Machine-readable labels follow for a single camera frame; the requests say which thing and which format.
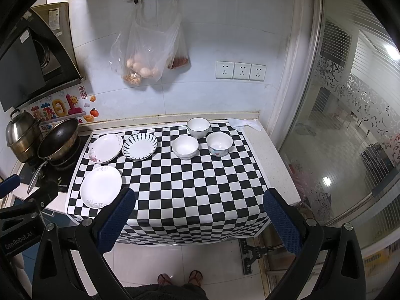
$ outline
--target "white bowl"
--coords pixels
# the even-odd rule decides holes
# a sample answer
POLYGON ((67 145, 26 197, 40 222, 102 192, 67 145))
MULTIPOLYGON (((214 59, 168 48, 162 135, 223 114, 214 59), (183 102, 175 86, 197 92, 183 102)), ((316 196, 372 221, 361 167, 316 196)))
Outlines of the white bowl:
POLYGON ((122 154, 133 161, 141 161, 156 152, 157 143, 157 138, 153 134, 135 134, 123 144, 122 154))
POLYGON ((94 168, 83 179, 80 198, 87 207, 100 209, 118 196, 122 183, 118 169, 108 165, 94 168))
POLYGON ((213 132, 207 136, 209 152, 216 157, 223 157, 228 154, 233 140, 230 135, 224 132, 213 132))
POLYGON ((199 143, 194 137, 183 135, 172 141, 171 148, 178 158, 189 160, 195 156, 199 143))
POLYGON ((93 142, 89 149, 89 159, 95 164, 113 160, 123 148, 123 138, 118 134, 106 134, 93 142))
POLYGON ((196 117, 187 122, 187 129, 195 139, 205 138, 209 132, 210 122, 205 118, 196 117))

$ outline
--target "gas stove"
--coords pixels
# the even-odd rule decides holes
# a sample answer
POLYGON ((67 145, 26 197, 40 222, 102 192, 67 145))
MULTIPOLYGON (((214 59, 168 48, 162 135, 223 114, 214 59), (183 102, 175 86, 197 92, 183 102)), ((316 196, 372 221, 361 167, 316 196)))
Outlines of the gas stove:
MULTIPOLYGON (((42 169, 39 174, 39 179, 35 186, 42 187, 45 182, 52 180, 58 184, 58 191, 61 193, 68 192, 68 186, 74 174, 75 166, 77 165, 79 156, 89 138, 89 135, 79 136, 71 151, 64 156, 63 159, 49 162, 42 169)), ((31 178, 36 169, 43 162, 41 159, 34 159, 23 165, 19 178, 21 183, 29 185, 31 178)))

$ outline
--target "ceiling light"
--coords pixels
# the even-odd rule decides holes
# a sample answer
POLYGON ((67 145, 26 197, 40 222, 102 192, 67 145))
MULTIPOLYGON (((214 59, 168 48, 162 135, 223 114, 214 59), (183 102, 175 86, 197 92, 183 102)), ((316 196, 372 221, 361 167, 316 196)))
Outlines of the ceiling light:
POLYGON ((395 60, 395 61, 400 60, 400 53, 396 47, 394 47, 393 45, 387 44, 387 45, 385 45, 385 48, 386 48, 387 53, 393 60, 395 60))
POLYGON ((329 178, 329 177, 323 177, 323 182, 324 182, 324 184, 326 185, 326 186, 331 186, 331 184, 332 184, 332 181, 331 181, 331 179, 329 178))

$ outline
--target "person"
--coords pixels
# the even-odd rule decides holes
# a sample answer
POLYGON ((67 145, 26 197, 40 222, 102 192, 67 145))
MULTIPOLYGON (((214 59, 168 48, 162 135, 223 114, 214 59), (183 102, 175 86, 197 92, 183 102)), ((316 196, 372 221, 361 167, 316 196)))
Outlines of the person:
POLYGON ((138 287, 126 286, 125 290, 134 300, 207 300, 205 291, 201 288, 203 275, 200 271, 192 271, 185 285, 173 285, 165 273, 157 278, 157 284, 138 287))

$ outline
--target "metal screw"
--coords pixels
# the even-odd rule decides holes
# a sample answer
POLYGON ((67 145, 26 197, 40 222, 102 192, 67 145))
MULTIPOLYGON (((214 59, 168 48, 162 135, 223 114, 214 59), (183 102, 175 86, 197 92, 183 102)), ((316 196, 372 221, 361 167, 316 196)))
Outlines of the metal screw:
POLYGON ((344 224, 344 228, 347 230, 347 231, 352 231, 353 230, 353 226, 350 224, 350 223, 345 223, 344 224))
POLYGON ((51 230, 53 230, 54 229, 54 223, 49 223, 48 225, 46 225, 46 230, 47 231, 51 231, 51 230))
POLYGON ((317 225, 317 221, 315 221, 314 219, 307 219, 306 224, 308 224, 310 227, 315 227, 317 225))
POLYGON ((87 218, 87 219, 82 221, 82 225, 84 227, 88 227, 88 226, 90 226, 92 224, 92 222, 93 222, 93 220, 91 218, 87 218))

